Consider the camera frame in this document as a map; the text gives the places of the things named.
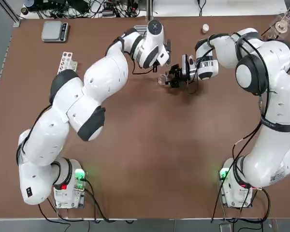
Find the brown table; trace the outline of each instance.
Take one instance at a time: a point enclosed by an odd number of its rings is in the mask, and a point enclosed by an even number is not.
[[[161,18],[172,40],[172,63],[194,54],[196,42],[212,33],[248,27],[264,31],[273,16]],[[41,41],[43,20],[23,20],[13,31],[0,80],[0,218],[40,218],[38,206],[23,202],[15,151],[19,134],[30,128],[48,104],[50,85],[64,51],[73,52],[82,78],[107,46],[144,18],[74,19],[68,42]],[[208,35],[201,35],[204,23]],[[128,58],[130,72],[132,62]],[[243,91],[234,70],[200,83],[201,91],[170,91],[157,74],[130,75],[127,85],[107,99],[101,135],[83,142],[71,129],[62,156],[77,159],[89,173],[96,196],[110,218],[210,218],[217,195],[217,171],[232,145],[257,125],[258,99]],[[251,150],[253,143],[245,153]],[[270,217],[290,218],[290,176],[267,188]],[[93,217],[91,203],[68,216]],[[47,202],[42,209],[55,217]],[[266,200],[259,194],[243,217],[261,218]],[[227,216],[240,216],[228,210]],[[216,217],[222,217],[218,205]]]

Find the wire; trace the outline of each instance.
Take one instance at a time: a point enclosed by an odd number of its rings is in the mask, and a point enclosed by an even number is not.
[[[90,188],[91,188],[91,190],[92,190],[92,192],[93,192],[92,184],[91,184],[91,183],[89,182],[89,180],[87,180],[87,179],[86,179],[86,182],[90,185]],[[101,217],[102,217],[106,222],[115,222],[115,220],[107,219],[107,218],[104,216],[104,214],[102,213],[102,210],[101,210],[101,208],[100,208],[100,206],[99,206],[99,204],[98,204],[98,202],[97,202],[97,200],[96,200],[94,194],[91,193],[88,189],[85,189],[85,192],[87,192],[87,193],[92,197],[92,199],[93,199],[93,201],[94,201],[94,204],[97,206],[98,211],[99,211]]]
[[[148,74],[148,73],[150,73],[151,71],[154,70],[154,68],[152,68],[151,70],[149,70],[149,71],[147,71],[147,72],[134,72],[134,70],[135,70],[135,61],[134,61],[133,59],[132,59],[132,61],[133,61],[133,70],[132,70],[132,74],[133,74],[133,75]]]
[[[48,219],[48,218],[45,216],[45,214],[43,213],[40,204],[38,204],[38,207],[39,207],[39,210],[40,210],[41,214],[43,215],[43,217],[45,218],[46,221],[49,221],[49,222],[52,222],[52,223],[57,223],[57,224],[62,224],[62,225],[68,225],[68,227],[65,229],[65,232],[66,232],[67,229],[71,226],[70,223],[60,222],[60,221],[53,221],[53,220]]]
[[[35,119],[35,122],[33,123],[32,127],[31,127],[31,129],[30,129],[30,131],[29,131],[29,134],[28,134],[27,137],[24,139],[24,141],[23,141],[20,145],[18,145],[18,148],[17,148],[17,151],[16,151],[16,163],[17,163],[17,165],[18,165],[18,154],[19,154],[19,152],[20,152],[20,149],[21,149],[22,152],[25,154],[24,146],[25,146],[26,142],[28,141],[28,139],[29,139],[29,137],[30,137],[30,135],[31,135],[31,132],[32,132],[32,130],[33,130],[35,124],[38,122],[39,118],[44,114],[44,112],[45,112],[46,110],[48,110],[51,106],[52,106],[52,104],[48,105],[47,107],[45,107],[45,108],[40,112],[40,114],[38,115],[38,117]]]
[[[243,207],[244,207],[244,205],[245,205],[245,202],[246,202],[246,200],[247,200],[247,197],[248,197],[248,195],[249,195],[249,192],[250,192],[250,188],[248,189],[248,192],[247,192],[247,194],[246,194],[245,200],[243,201],[243,204],[242,204],[242,207],[241,207],[240,213],[241,213],[242,210],[243,210]]]
[[[93,199],[94,203],[97,205],[98,211],[99,211],[101,217],[104,219],[104,221],[106,221],[108,223],[115,222],[115,220],[110,220],[104,216],[96,198],[92,195],[92,193],[88,189],[85,189],[85,192],[87,192],[92,197],[92,199]]]
[[[222,189],[222,186],[225,182],[225,180],[227,179],[227,176],[229,174],[229,171],[231,170],[232,166],[234,165],[235,163],[235,160],[240,156],[240,154],[243,152],[243,150],[245,149],[245,147],[247,146],[247,144],[250,142],[250,140],[254,137],[254,135],[257,133],[257,131],[255,131],[251,137],[247,140],[247,142],[245,143],[245,145],[242,147],[242,149],[240,150],[240,152],[237,154],[237,156],[235,157],[235,159],[233,160],[232,164],[230,165],[229,167],[229,170],[227,171],[226,173],[226,177],[223,179],[221,185],[220,185],[220,188],[219,188],[219,191],[218,191],[218,195],[217,195],[217,198],[216,198],[216,203],[215,203],[215,207],[214,207],[214,211],[213,211],[213,215],[212,215],[212,219],[211,219],[211,222],[214,220],[214,216],[215,216],[215,212],[216,212],[216,208],[217,208],[217,203],[218,203],[218,200],[219,200],[219,196],[220,196],[220,193],[221,193],[221,189]]]
[[[87,232],[89,232],[90,231],[90,221],[88,220],[88,230],[87,230]]]
[[[200,8],[199,16],[202,16],[202,14],[203,14],[202,10],[203,10],[203,7],[205,6],[205,4],[206,4],[206,0],[205,0],[204,4],[201,7],[200,6],[200,0],[198,0],[198,5],[199,5],[199,8]]]
[[[266,195],[266,198],[267,198],[267,210],[266,210],[264,217],[259,221],[253,221],[253,220],[249,220],[249,219],[245,219],[245,218],[239,218],[239,220],[249,222],[252,224],[260,224],[260,223],[263,223],[267,220],[267,218],[270,215],[270,211],[271,211],[271,199],[270,199],[270,196],[265,189],[261,189],[261,190],[264,192],[264,194]]]
[[[79,221],[84,221],[83,219],[69,220],[69,219],[65,219],[65,218],[63,218],[63,217],[59,214],[59,212],[57,212],[57,210],[53,207],[53,205],[51,204],[49,198],[47,198],[47,200],[48,200],[50,206],[53,208],[54,212],[58,215],[58,217],[59,217],[61,220],[63,220],[63,221],[68,221],[68,222],[79,222]]]
[[[249,227],[242,227],[242,228],[239,228],[239,230],[237,232],[240,232],[241,230],[254,230],[254,231],[259,231],[259,230],[262,230],[263,231],[263,223],[260,223],[260,228],[249,228]]]
[[[268,105],[269,105],[269,95],[270,95],[270,87],[269,87],[269,74],[268,74],[268,70],[267,70],[267,67],[266,67],[266,64],[265,64],[265,62],[264,62],[264,59],[262,58],[262,56],[261,56],[261,54],[260,54],[260,52],[248,41],[248,40],[246,40],[245,38],[243,39],[257,54],[258,54],[258,56],[259,56],[259,58],[260,58],[260,60],[262,61],[262,63],[263,63],[263,65],[264,65],[264,68],[265,68],[265,75],[266,75],[266,80],[267,80],[267,99],[266,99],[266,105],[265,105],[265,110],[264,110],[264,113],[263,113],[263,117],[265,117],[266,116],[266,113],[267,113],[267,109],[268,109]],[[231,168],[232,168],[232,166],[234,165],[234,162],[235,162],[235,160],[237,160],[237,158],[240,156],[240,154],[242,153],[242,151],[245,149],[245,147],[247,146],[247,144],[251,141],[251,139],[255,136],[255,134],[257,133],[257,131],[259,130],[259,128],[261,127],[261,122],[259,122],[259,124],[257,125],[257,127],[254,129],[254,131],[252,131],[249,135],[247,135],[247,136],[245,136],[243,139],[246,139],[246,138],[248,138],[249,136],[251,136],[250,138],[249,138],[249,140],[245,143],[245,145],[242,147],[242,149],[240,150],[240,152],[238,153],[238,155],[235,157],[235,159],[233,160],[233,162],[232,162],[232,164],[231,164],[231,166],[230,166],[230,168],[229,168],[229,170],[227,171],[227,173],[226,173],[226,177],[228,176],[228,173],[229,173],[229,171],[231,170]],[[222,181],[222,183],[221,183],[221,186],[220,186],[220,188],[219,188],[219,191],[218,191],[218,195],[217,195],[217,199],[216,199],[216,203],[215,203],[215,207],[214,207],[214,212],[213,212],[213,216],[212,216],[212,220],[211,220],[211,222],[214,220],[214,216],[215,216],[215,211],[216,211],[216,207],[217,207],[217,203],[218,203],[218,199],[219,199],[219,196],[220,196],[220,193],[221,193],[221,189],[222,189],[222,186],[223,186],[223,183],[224,183],[224,181],[226,180],[226,177],[225,177],[225,179]],[[267,198],[268,198],[268,211],[267,211],[267,216],[268,216],[268,214],[269,214],[269,209],[271,208],[271,204],[270,204],[270,200],[269,200],[269,196],[268,196],[268,194],[267,194],[267,192],[264,190],[264,189],[262,189],[265,193],[266,193],[266,196],[267,196]],[[248,220],[248,219],[243,219],[244,221],[247,221],[247,222],[254,222],[254,223],[256,223],[256,221],[250,221],[250,220]]]

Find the power cable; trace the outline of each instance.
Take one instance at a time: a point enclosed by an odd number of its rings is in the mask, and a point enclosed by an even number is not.
[[[102,210],[101,210],[101,208],[100,208],[100,206],[99,206],[99,204],[98,204],[96,198],[93,196],[93,194],[92,194],[88,189],[85,189],[85,192],[88,193],[88,194],[92,197],[92,199],[93,199],[94,203],[96,204],[96,206],[97,206],[97,208],[98,208],[98,211],[99,211],[101,217],[104,219],[104,221],[106,221],[106,222],[108,222],[108,223],[115,222],[115,220],[110,220],[110,219],[108,219],[108,218],[106,218],[106,217],[104,216],[104,214],[103,214],[103,212],[102,212]]]
[[[154,70],[154,68],[152,68],[151,70],[146,71],[146,72],[134,72],[134,70],[135,70],[135,61],[134,61],[134,59],[132,59],[132,61],[133,61],[133,70],[132,70],[132,74],[133,74],[133,75],[148,74],[148,73],[150,73],[151,71]]]
[[[53,220],[48,219],[48,218],[45,216],[45,214],[43,213],[40,204],[38,204],[38,207],[39,207],[39,210],[40,210],[41,214],[43,215],[43,217],[45,218],[46,221],[49,221],[49,222],[52,222],[52,223],[57,223],[57,224],[62,224],[62,225],[68,225],[68,227],[65,229],[65,232],[66,232],[67,229],[71,226],[70,223],[60,222],[60,221],[53,221]]]
[[[206,0],[205,0],[204,4],[202,6],[200,5],[200,0],[197,0],[197,1],[198,1],[198,5],[199,5],[199,8],[200,8],[199,16],[202,16],[202,14],[203,14],[202,10],[203,10],[203,7],[206,4]]]

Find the electronic equipment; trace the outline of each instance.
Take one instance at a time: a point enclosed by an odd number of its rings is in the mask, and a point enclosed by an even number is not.
[[[25,0],[24,5],[29,12],[37,11],[43,5],[43,0]]]
[[[24,6],[29,12],[59,9],[66,4],[66,0],[25,0]]]
[[[69,24],[59,20],[46,21],[43,25],[41,38],[44,42],[66,42]]]
[[[68,4],[76,9],[79,13],[85,14],[89,12],[89,4],[84,0],[67,0]]]

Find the black cable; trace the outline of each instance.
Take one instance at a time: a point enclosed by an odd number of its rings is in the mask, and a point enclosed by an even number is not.
[[[95,193],[93,191],[93,186],[91,185],[91,183],[86,179],[86,182],[89,184],[90,188],[91,188],[91,192],[92,192],[92,196],[95,196]],[[96,217],[96,204],[94,204],[94,221],[95,223],[97,223],[97,217]]]
[[[240,213],[241,213],[242,210],[243,210],[243,207],[244,207],[244,205],[245,205],[245,202],[246,202],[246,200],[247,200],[247,197],[248,197],[248,195],[249,195],[249,192],[250,192],[250,188],[248,189],[248,192],[247,192],[246,197],[245,197],[245,200],[244,200],[244,202],[243,202],[243,204],[242,204],[242,207],[241,207]]]
[[[29,137],[30,137],[30,135],[31,135],[31,132],[32,132],[32,130],[33,130],[35,124],[38,122],[38,120],[40,119],[40,117],[42,116],[42,114],[44,114],[44,112],[45,112],[46,110],[48,110],[51,106],[52,106],[51,104],[48,105],[47,107],[45,107],[45,108],[40,112],[40,114],[38,115],[38,117],[35,119],[35,122],[33,123],[32,127],[31,127],[31,129],[30,129],[30,131],[29,131],[29,134],[28,134],[27,137],[24,139],[24,141],[23,141],[23,142],[18,146],[17,151],[16,151],[16,163],[17,163],[17,165],[18,165],[18,154],[19,154],[19,152],[20,152],[20,149],[22,149],[22,152],[25,154],[24,146],[25,146],[26,142],[28,141],[28,139],[29,139]]]
[[[63,221],[68,221],[68,222],[79,222],[79,221],[84,221],[83,219],[69,220],[69,219],[65,219],[65,218],[63,218],[63,217],[59,214],[59,212],[57,212],[57,210],[54,208],[54,206],[53,206],[52,203],[50,202],[49,198],[47,198],[47,200],[48,200],[50,206],[53,208],[54,212],[58,215],[58,217],[59,217],[61,220],[63,220]]]
[[[218,195],[217,195],[217,198],[216,198],[216,203],[215,203],[215,207],[214,207],[214,211],[213,211],[213,215],[212,215],[212,218],[211,218],[211,222],[214,220],[214,216],[215,216],[215,212],[216,212],[216,208],[217,208],[217,203],[218,203],[218,200],[219,200],[219,196],[220,196],[220,193],[221,193],[221,189],[222,189],[222,186],[225,182],[225,180],[227,179],[227,176],[229,174],[229,171],[231,170],[232,166],[234,165],[235,163],[235,160],[241,155],[241,153],[243,152],[243,150],[245,149],[245,147],[247,146],[247,144],[250,142],[250,140],[252,140],[252,138],[255,136],[255,134],[257,133],[257,131],[255,131],[251,137],[247,140],[247,142],[245,143],[245,145],[242,147],[242,149],[239,151],[239,153],[237,154],[237,156],[235,157],[235,159],[233,160],[232,164],[230,165],[229,167],[229,170],[226,172],[226,177],[223,179],[223,181],[221,182],[221,185],[219,187],[219,191],[218,191]]]
[[[199,16],[202,16],[202,14],[203,14],[202,10],[203,10],[203,7],[205,6],[205,4],[206,4],[206,0],[205,0],[204,4],[201,7],[200,6],[200,0],[198,0],[198,5],[199,5],[199,8],[200,8]]]
[[[131,221],[125,220],[125,222],[128,223],[128,224],[130,224],[130,225],[134,223],[133,220],[131,220]]]
[[[268,109],[268,105],[269,105],[269,95],[270,95],[270,87],[269,87],[269,74],[268,74],[268,70],[267,70],[267,67],[266,67],[266,64],[265,64],[265,62],[264,62],[264,59],[262,58],[262,56],[261,56],[261,54],[260,54],[260,52],[248,41],[248,40],[246,40],[245,38],[243,39],[257,54],[258,54],[258,56],[259,56],[259,58],[260,58],[260,60],[262,61],[262,63],[263,63],[263,65],[264,65],[264,68],[265,68],[265,75],[266,75],[266,79],[267,79],[267,83],[268,83],[268,85],[267,85],[267,99],[266,99],[266,105],[265,105],[265,110],[264,110],[264,113],[263,113],[263,117],[265,117],[266,116],[266,113],[267,113],[267,109]],[[242,153],[242,151],[245,149],[245,147],[247,146],[247,144],[251,141],[251,139],[255,136],[255,134],[257,133],[257,131],[259,130],[259,128],[261,127],[261,123],[259,122],[259,124],[257,125],[257,127],[255,128],[255,130],[254,131],[252,131],[249,135],[247,135],[247,136],[245,136],[244,138],[248,138],[250,135],[251,135],[251,137],[249,138],[249,140],[245,143],[245,145],[242,147],[242,149],[240,150],[240,152],[238,153],[238,155],[236,156],[236,158],[235,158],[235,160],[237,160],[237,158],[239,157],[239,155]],[[228,176],[228,173],[229,173],[229,171],[231,170],[231,168],[232,168],[232,166],[234,165],[234,161],[235,160],[233,160],[233,162],[232,162],[232,164],[231,164],[231,166],[230,166],[230,168],[229,168],[229,170],[227,171],[227,173],[226,173],[226,177]],[[221,193],[221,189],[222,189],[222,186],[223,186],[223,183],[224,183],[224,181],[226,180],[226,177],[225,177],[225,179],[222,181],[222,183],[221,183],[221,186],[220,186],[220,188],[219,188],[219,191],[218,191],[218,195],[217,195],[217,199],[216,199],[216,203],[215,203],[215,207],[214,207],[214,212],[213,212],[213,216],[212,216],[212,219],[211,219],[211,222],[214,220],[214,216],[215,216],[215,211],[216,211],[216,207],[217,207],[217,203],[218,203],[218,200],[219,200],[219,196],[220,196],[220,193]],[[270,200],[269,200],[269,196],[268,196],[268,194],[267,194],[267,192],[266,192],[266,195],[267,195],[267,197],[268,197],[268,202],[269,202],[269,204],[268,204],[268,210],[269,210],[269,208],[271,207],[270,206]]]
[[[252,196],[252,198],[251,198],[250,204],[249,204],[247,207],[252,206],[252,203],[253,203],[253,201],[255,200],[257,193],[258,193],[258,191],[256,190],[256,191],[255,191],[255,194],[254,194],[254,195]]]
[[[96,206],[97,206],[97,208],[98,208],[98,211],[99,211],[101,217],[102,217],[106,222],[109,222],[109,223],[110,223],[110,222],[115,222],[115,220],[110,220],[110,219],[108,219],[108,218],[106,218],[106,217],[104,216],[104,214],[103,214],[103,212],[102,212],[102,210],[101,210],[101,208],[100,208],[100,206],[99,206],[99,204],[98,204],[96,198],[94,197],[94,195],[93,195],[93,194],[92,194],[88,189],[85,189],[85,192],[87,192],[87,193],[92,197],[94,203],[96,204]]]
[[[65,232],[66,232],[67,229],[71,226],[70,223],[60,222],[60,221],[53,221],[53,220],[48,219],[48,218],[45,216],[45,214],[43,213],[40,204],[38,204],[38,207],[39,207],[39,210],[40,210],[41,214],[43,215],[43,217],[45,218],[46,221],[49,221],[49,222],[52,222],[52,223],[57,223],[57,224],[62,224],[62,225],[68,225],[68,227],[65,229]]]
[[[265,110],[264,110],[264,113],[263,113],[263,117],[265,117],[265,115],[267,113],[268,106],[269,106],[269,99],[270,99],[269,73],[268,73],[265,61],[264,61],[263,57],[261,56],[260,52],[247,39],[244,38],[243,40],[258,54],[260,60],[262,61],[263,65],[264,65],[265,77],[266,77],[266,81],[267,81],[266,105],[265,105]]]
[[[152,68],[151,70],[149,70],[149,71],[147,71],[147,72],[134,72],[134,70],[135,70],[135,61],[134,61],[133,59],[132,59],[132,61],[133,61],[133,70],[132,70],[132,74],[133,74],[133,75],[148,74],[148,73],[150,73],[151,71],[154,70],[154,68]]]
[[[262,224],[261,224],[261,227],[260,228],[249,228],[249,227],[242,227],[242,228],[239,228],[239,230],[237,232],[240,232],[241,230],[254,230],[254,231],[259,231],[263,228]]]
[[[239,218],[239,220],[249,222],[252,224],[261,224],[267,220],[267,218],[270,215],[270,211],[271,211],[271,199],[270,199],[270,196],[265,189],[261,189],[261,190],[265,193],[266,198],[267,198],[267,210],[266,210],[264,217],[259,221],[253,221],[253,220],[249,220],[249,219],[245,219],[245,218]]]
[[[233,145],[233,147],[232,147],[232,157],[233,157],[233,160],[234,160],[234,149],[235,149],[235,146],[237,145],[237,143],[235,143],[234,145]],[[243,175],[243,176],[245,176],[244,175],[244,173],[242,172],[242,170],[238,167],[238,166],[236,166],[236,168],[237,168],[237,170]]]
[[[90,231],[90,221],[88,220],[88,230],[87,230],[87,232],[89,232]]]

